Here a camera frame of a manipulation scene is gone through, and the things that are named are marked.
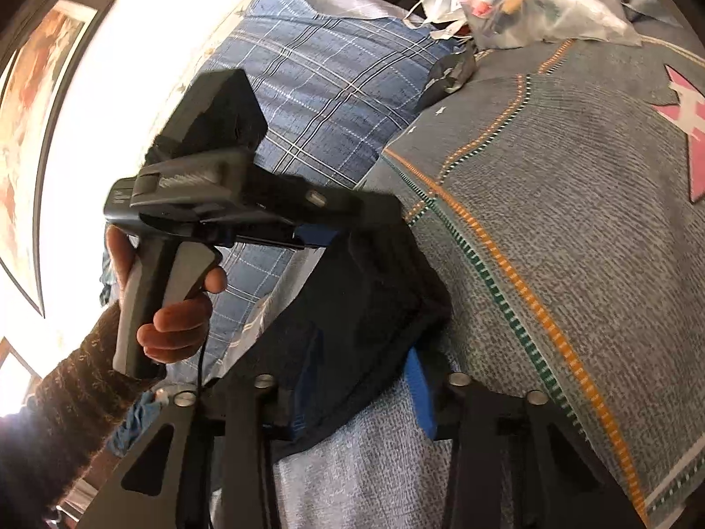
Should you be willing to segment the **left forearm knitted sleeve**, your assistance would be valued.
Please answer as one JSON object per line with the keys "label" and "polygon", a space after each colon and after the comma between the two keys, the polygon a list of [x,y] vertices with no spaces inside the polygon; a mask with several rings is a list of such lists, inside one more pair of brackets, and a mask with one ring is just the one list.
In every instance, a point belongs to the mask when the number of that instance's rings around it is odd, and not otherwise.
{"label": "left forearm knitted sleeve", "polygon": [[114,303],[17,414],[1,419],[1,525],[43,528],[130,406],[154,384],[112,369]]}

